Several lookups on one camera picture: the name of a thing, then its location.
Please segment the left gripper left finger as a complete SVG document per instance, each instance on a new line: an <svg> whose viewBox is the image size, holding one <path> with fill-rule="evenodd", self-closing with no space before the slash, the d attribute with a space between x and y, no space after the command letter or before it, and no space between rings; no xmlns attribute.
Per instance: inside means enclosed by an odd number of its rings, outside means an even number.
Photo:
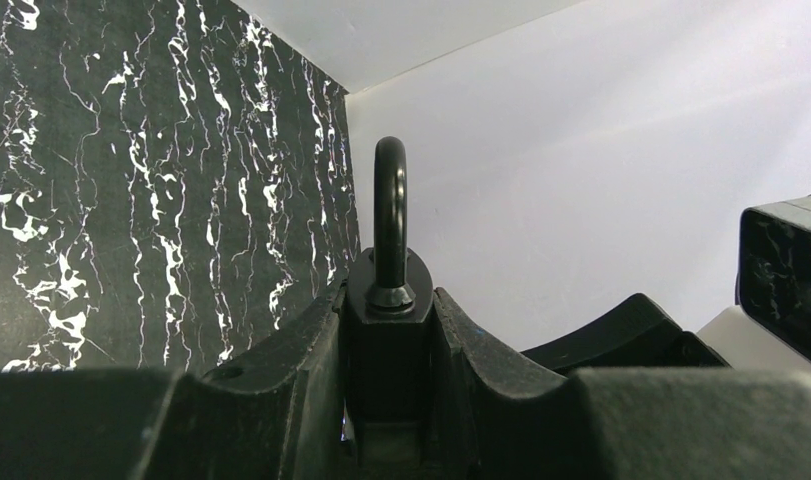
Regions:
<svg viewBox="0 0 811 480"><path fill-rule="evenodd" d="M331 474L338 327L326 287L203 376L181 370L0 373L0 479L298 479Z"/></svg>

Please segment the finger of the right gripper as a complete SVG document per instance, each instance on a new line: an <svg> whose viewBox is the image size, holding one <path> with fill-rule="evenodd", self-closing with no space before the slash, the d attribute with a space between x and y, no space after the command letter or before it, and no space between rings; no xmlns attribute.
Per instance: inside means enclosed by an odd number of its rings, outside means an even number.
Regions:
<svg viewBox="0 0 811 480"><path fill-rule="evenodd" d="M562 375L588 367L729 365L642 293L631 295L591 323L522 354Z"/></svg>

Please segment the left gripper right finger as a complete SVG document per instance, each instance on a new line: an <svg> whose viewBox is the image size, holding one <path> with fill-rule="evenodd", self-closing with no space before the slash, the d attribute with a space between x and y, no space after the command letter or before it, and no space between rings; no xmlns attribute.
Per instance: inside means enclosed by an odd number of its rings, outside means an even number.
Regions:
<svg viewBox="0 0 811 480"><path fill-rule="evenodd" d="M557 374L434 294L437 426L454 479L811 479L811 373Z"/></svg>

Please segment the black padlock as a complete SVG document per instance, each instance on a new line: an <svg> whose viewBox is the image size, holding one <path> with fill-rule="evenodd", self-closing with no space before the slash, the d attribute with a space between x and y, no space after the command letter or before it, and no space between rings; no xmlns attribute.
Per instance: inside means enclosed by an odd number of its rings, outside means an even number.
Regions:
<svg viewBox="0 0 811 480"><path fill-rule="evenodd" d="M362 467L420 463L432 402L433 282L407 246L404 144L380 139L374 160L373 245L350 269L346 408Z"/></svg>

